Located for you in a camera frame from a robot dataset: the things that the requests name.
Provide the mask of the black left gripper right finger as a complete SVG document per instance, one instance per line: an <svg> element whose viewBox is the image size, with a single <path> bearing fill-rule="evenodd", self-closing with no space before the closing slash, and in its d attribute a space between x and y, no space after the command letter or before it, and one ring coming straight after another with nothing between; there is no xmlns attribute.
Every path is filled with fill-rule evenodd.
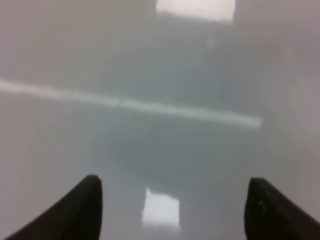
<svg viewBox="0 0 320 240"><path fill-rule="evenodd" d="M318 240L320 223L264 178L252 177L244 208L248 240Z"/></svg>

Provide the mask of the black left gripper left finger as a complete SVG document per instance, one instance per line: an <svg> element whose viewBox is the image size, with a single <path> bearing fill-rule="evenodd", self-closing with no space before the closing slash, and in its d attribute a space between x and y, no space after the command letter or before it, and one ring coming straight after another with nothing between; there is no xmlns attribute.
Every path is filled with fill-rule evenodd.
<svg viewBox="0 0 320 240"><path fill-rule="evenodd" d="M98 240L103 218L102 181L87 175L63 198L7 240Z"/></svg>

